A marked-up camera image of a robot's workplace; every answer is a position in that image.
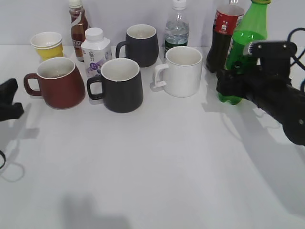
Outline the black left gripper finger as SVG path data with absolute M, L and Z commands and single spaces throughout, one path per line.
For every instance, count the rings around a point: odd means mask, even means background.
M 18 84 L 15 78 L 10 78 L 0 85 L 0 103 L 12 105 L 13 98 L 18 89 Z
M 19 119 L 24 114 L 21 103 L 0 104 L 0 121 Z

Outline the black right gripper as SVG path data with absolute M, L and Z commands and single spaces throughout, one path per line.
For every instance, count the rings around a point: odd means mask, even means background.
M 253 102 L 282 125 L 292 143 L 305 143 L 305 96 L 281 76 L 220 69 L 216 77 L 217 92 Z

